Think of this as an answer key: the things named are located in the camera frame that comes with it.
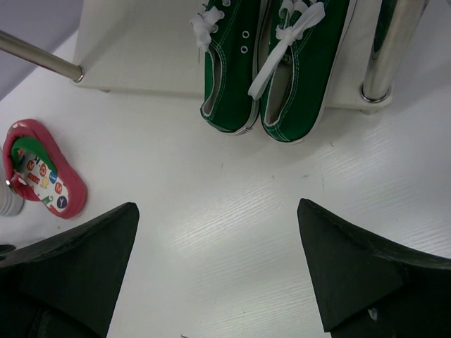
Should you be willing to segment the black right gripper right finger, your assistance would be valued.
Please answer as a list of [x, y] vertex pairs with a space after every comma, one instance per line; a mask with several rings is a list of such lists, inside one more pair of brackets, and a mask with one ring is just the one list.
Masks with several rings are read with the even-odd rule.
[[374, 234], [308, 199], [297, 217], [325, 332], [450, 336], [450, 259]]

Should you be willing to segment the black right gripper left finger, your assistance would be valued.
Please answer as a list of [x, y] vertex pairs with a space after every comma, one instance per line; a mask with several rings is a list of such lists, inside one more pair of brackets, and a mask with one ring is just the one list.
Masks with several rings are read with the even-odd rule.
[[1, 244], [1, 336], [106, 337], [139, 219], [127, 202], [21, 249]]

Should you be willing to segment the green sneaker one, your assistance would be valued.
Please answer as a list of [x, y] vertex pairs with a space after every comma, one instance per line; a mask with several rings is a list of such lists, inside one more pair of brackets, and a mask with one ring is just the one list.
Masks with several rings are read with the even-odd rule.
[[248, 90], [259, 71], [259, 52], [270, 1], [208, 1], [191, 19], [204, 54], [203, 119], [224, 134], [255, 124], [259, 102]]
[[273, 1], [264, 62], [248, 94], [272, 139], [294, 144], [319, 124], [356, 1]]

